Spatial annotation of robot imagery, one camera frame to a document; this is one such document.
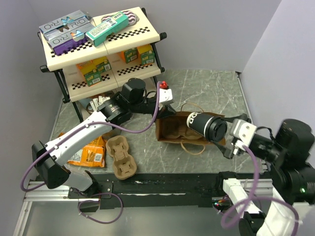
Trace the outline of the brown paper bag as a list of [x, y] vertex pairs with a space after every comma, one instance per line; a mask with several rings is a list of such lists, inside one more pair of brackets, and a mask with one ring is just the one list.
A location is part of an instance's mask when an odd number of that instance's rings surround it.
[[175, 115], [156, 120], [156, 138], [159, 142], [180, 144], [191, 155], [204, 152], [207, 145], [226, 144], [227, 122], [224, 115], [201, 110], [180, 110]]

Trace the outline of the black white paper cup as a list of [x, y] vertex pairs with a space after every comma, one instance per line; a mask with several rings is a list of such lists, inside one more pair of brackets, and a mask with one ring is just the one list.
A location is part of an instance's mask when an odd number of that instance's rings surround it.
[[187, 117], [187, 127], [191, 130], [195, 131], [196, 133], [202, 135], [203, 137], [206, 137], [205, 130], [208, 124], [210, 123], [210, 120], [213, 118], [213, 115], [209, 115], [206, 113], [199, 113], [199, 112], [193, 112], [190, 113]]

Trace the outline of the black plastic cup lid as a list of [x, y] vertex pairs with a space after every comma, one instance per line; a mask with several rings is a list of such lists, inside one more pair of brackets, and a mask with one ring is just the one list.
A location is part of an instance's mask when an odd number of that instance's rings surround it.
[[209, 142], [220, 142], [227, 132], [227, 123], [220, 117], [212, 117], [208, 120], [204, 136]]

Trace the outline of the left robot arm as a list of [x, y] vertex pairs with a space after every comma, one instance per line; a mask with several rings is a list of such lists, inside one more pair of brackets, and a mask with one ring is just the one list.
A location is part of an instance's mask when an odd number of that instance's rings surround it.
[[71, 170], [65, 167], [68, 160], [95, 138], [116, 128], [127, 132], [121, 124], [133, 114], [150, 114], [149, 127], [158, 118], [175, 115], [171, 107], [173, 94], [166, 82], [158, 82], [155, 95], [148, 97], [146, 84], [138, 78], [129, 79], [121, 91], [98, 106], [85, 121], [61, 137], [43, 143], [37, 141], [31, 147], [32, 160], [39, 176], [49, 189], [61, 185], [78, 189], [85, 197], [97, 192], [96, 180], [88, 171]]

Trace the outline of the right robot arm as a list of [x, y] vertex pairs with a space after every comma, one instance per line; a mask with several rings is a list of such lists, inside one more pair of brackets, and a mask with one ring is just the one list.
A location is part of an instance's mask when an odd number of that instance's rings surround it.
[[234, 118], [213, 117], [204, 129], [204, 135], [217, 144], [232, 123], [232, 149], [221, 147], [226, 158], [239, 152], [248, 153], [256, 165], [258, 159], [270, 164], [272, 195], [257, 196], [258, 171], [254, 172], [252, 188], [244, 190], [235, 178], [221, 179], [215, 190], [228, 195], [232, 206], [223, 215], [223, 228], [239, 226], [243, 236], [294, 236], [306, 214], [315, 207], [315, 170], [307, 162], [315, 142], [312, 130], [296, 119], [282, 121], [276, 135], [265, 138], [259, 127], [246, 116]]

